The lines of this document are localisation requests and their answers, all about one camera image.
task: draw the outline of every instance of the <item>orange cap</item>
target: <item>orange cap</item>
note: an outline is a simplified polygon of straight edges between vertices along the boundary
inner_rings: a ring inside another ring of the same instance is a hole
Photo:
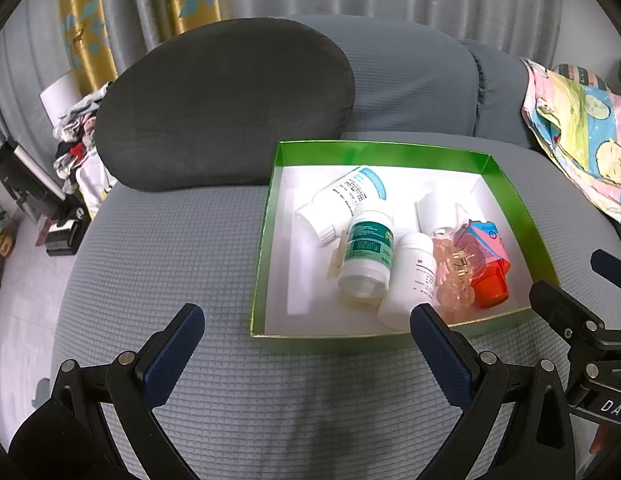
[[[473,285],[473,289],[475,301],[480,308],[491,308],[508,299],[507,280],[499,264],[489,264],[484,276]]]

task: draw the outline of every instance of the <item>orange bottle cap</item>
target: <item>orange bottle cap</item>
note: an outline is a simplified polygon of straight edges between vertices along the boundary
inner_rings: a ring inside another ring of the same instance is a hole
[[[495,267],[495,273],[485,276],[473,285],[475,301],[480,308],[491,308],[508,299],[508,287],[504,273]]]

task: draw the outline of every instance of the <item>cartoon print fabric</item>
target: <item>cartoon print fabric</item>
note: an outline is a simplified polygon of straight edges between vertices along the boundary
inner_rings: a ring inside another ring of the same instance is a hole
[[[580,67],[564,66],[576,75],[566,78],[522,61],[528,71],[524,120],[550,159],[621,224],[621,96]]]

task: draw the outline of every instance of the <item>floor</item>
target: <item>floor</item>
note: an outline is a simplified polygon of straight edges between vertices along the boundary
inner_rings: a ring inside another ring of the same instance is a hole
[[[21,222],[0,289],[0,441],[8,448],[33,413],[37,383],[50,378],[52,342],[74,256],[35,247],[38,229]]]

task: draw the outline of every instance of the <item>dark gray pillow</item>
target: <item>dark gray pillow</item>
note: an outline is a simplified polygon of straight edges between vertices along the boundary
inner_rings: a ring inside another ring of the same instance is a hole
[[[99,155],[123,184],[267,184],[280,140],[338,139],[355,100],[329,38],[275,18],[228,20],[158,46],[108,89]]]

